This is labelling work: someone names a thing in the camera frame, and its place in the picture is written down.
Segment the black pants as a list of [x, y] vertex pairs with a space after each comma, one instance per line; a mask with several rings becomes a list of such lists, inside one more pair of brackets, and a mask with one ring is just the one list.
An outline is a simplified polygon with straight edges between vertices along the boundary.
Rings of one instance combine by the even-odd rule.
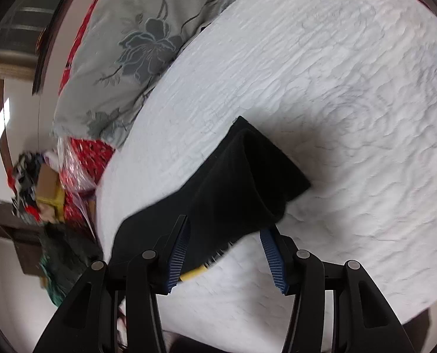
[[310, 187], [297, 165], [240, 116], [178, 190], [122, 222], [110, 262], [128, 262], [154, 246], [185, 215], [191, 234], [182, 271], [189, 272], [277, 224], [287, 204]]

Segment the dark green garment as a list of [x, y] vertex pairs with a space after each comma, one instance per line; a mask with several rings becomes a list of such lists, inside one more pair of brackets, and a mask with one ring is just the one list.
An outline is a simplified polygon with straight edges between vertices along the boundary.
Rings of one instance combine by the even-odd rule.
[[48, 296], [59, 307], [84, 271], [103, 260], [103, 251], [93, 236], [62, 223], [45, 224], [40, 244], [40, 267], [48, 280]]

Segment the brown cardboard box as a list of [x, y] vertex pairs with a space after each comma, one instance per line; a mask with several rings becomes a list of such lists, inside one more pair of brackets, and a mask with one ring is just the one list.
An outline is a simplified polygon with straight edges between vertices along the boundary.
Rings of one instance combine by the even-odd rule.
[[59, 175], [47, 164], [40, 168], [36, 185], [36, 204], [44, 222], [64, 222], [65, 192]]

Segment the clear plastic bag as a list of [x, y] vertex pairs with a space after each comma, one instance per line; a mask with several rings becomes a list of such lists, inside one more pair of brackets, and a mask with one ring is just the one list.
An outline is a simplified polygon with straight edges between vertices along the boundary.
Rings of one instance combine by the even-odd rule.
[[85, 171], [69, 138], [58, 138], [59, 180], [65, 193], [64, 220], [68, 225], [86, 229], [93, 237], [88, 202], [95, 193], [95, 182]]

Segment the pile of mixed clothes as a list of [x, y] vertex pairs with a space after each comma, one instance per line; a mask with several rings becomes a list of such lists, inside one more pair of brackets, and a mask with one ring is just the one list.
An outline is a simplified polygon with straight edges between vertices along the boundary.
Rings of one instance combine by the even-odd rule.
[[14, 193], [12, 214], [31, 226], [43, 224], [36, 203], [36, 186], [43, 163], [40, 153], [25, 151], [8, 172], [8, 185]]

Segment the red patterned bedding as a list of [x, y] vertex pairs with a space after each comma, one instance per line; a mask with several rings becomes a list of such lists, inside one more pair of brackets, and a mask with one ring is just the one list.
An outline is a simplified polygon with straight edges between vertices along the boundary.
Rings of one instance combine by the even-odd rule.
[[[92, 3], [90, 4], [87, 13], [84, 16], [84, 20], [82, 21], [78, 29], [60, 81], [61, 88], [63, 88], [67, 84], [72, 75], [72, 64], [74, 61], [74, 57], [76, 56], [76, 52], [80, 47], [83, 37], [87, 32], [88, 23], [92, 17], [92, 13], [95, 10], [95, 6], [98, 1], [99, 0], [92, 0]], [[91, 176], [95, 184], [98, 183], [100, 178], [102, 177], [103, 172], [105, 171], [107, 163], [110, 161], [112, 155], [114, 154], [114, 149], [101, 140], [76, 139], [72, 137], [70, 137], [69, 139], [72, 142], [72, 146], [76, 152], [76, 155], [78, 156], [85, 171], [87, 171], [87, 173]], [[90, 198], [88, 205], [90, 210], [90, 216], [94, 215], [95, 199], [93, 199], [93, 197]]]

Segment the white quilted mattress cover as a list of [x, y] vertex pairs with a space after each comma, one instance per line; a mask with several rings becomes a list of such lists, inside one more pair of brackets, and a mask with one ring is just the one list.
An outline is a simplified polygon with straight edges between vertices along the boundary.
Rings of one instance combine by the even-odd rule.
[[178, 189], [242, 116], [310, 180], [279, 230], [437, 301], [437, 18], [417, 0], [237, 0], [171, 65], [98, 189], [98, 232]]

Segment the grey floral pillow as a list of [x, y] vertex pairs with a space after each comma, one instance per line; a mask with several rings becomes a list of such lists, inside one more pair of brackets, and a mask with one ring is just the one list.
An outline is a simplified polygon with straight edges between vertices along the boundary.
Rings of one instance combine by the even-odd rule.
[[163, 73], [234, 1], [97, 0], [67, 64], [54, 133], [121, 146]]

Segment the dark wooden headboard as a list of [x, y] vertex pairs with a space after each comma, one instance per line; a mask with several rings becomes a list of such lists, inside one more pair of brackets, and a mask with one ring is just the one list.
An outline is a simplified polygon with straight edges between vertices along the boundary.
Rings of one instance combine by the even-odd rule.
[[42, 33], [39, 41], [39, 53], [32, 83], [31, 94], [36, 95], [43, 91], [48, 62], [55, 45], [63, 20], [74, 0], [60, 0], [51, 21]]

